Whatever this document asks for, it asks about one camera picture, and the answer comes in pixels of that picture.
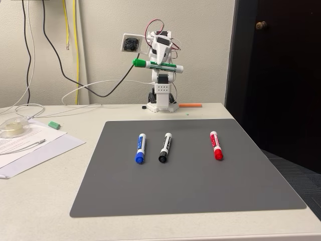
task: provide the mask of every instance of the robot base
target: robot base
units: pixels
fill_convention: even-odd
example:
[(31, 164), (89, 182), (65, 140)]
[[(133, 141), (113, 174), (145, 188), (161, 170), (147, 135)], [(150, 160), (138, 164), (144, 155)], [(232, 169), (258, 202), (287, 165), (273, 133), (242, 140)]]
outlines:
[(163, 111), (163, 110), (165, 110), (165, 111), (168, 110), (169, 112), (174, 112), (175, 110), (177, 110), (179, 108), (179, 104), (175, 103), (175, 104), (170, 104), (168, 106), (168, 108), (159, 108), (159, 107), (156, 106), (156, 104), (153, 104), (153, 103), (149, 102), (147, 104), (147, 108), (149, 110), (151, 110), (152, 112), (158, 112), (158, 111)]

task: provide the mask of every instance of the white paper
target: white paper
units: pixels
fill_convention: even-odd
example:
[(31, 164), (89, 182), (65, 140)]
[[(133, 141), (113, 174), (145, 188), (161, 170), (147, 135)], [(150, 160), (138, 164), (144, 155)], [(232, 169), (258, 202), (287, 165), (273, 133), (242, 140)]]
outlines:
[[(29, 123), (49, 128), (47, 125), (33, 119), (30, 119)], [(0, 168), (0, 178), (8, 179), (14, 177), (27, 169), (30, 169), (84, 143), (84, 141), (78, 138), (65, 134), (48, 143), (47, 145), (38, 148), (37, 150)]]
[(0, 138), (0, 153), (12, 152), (20, 148), (26, 147), (32, 143), (46, 139), (45, 142), (35, 145), (34, 147), (27, 148), (26, 150), (0, 156), (0, 168), (5, 165), (33, 152), (34, 150), (43, 147), (51, 141), (61, 137), (66, 132), (61, 132), (52, 128), (43, 127), (40, 125), (30, 124), (31, 130), (22, 137), (5, 139)]

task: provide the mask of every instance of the red marker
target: red marker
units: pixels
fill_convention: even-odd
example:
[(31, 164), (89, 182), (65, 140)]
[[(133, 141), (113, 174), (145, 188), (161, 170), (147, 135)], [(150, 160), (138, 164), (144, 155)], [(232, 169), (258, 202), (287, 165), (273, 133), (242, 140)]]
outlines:
[(213, 146), (213, 149), (214, 149), (214, 157), (215, 157), (215, 159), (216, 160), (222, 160), (223, 154), (222, 154), (222, 149), (220, 147), (219, 139), (217, 137), (217, 133), (216, 132), (211, 132), (210, 133), (210, 137), (211, 137), (212, 146)]

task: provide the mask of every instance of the door knob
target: door knob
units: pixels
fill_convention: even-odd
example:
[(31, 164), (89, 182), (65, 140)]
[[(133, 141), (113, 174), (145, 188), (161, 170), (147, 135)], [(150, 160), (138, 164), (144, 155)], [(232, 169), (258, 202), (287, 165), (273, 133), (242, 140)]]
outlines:
[(255, 28), (256, 28), (257, 30), (266, 29), (266, 27), (267, 27), (267, 24), (266, 24), (265, 21), (258, 22), (258, 23), (256, 23), (256, 25), (255, 25)]

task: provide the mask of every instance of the white table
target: white table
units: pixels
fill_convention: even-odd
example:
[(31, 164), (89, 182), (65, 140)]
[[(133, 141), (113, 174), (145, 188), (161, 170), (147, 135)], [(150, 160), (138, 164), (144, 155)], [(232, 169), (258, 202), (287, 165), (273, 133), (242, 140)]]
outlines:
[[(141, 106), (105, 105), (66, 113), (73, 114), (69, 116), (37, 119), (46, 124), (57, 122), (61, 130), (87, 143), (9, 180), (0, 180), (0, 240), (321, 240), (321, 222), (309, 208), (71, 218), (71, 206), (106, 121), (233, 118), (220, 103), (180, 108), (175, 113), (152, 113)], [(43, 114), (67, 109), (46, 106)], [(29, 107), (21, 113), (35, 111)], [(15, 116), (0, 115), (0, 123)]]

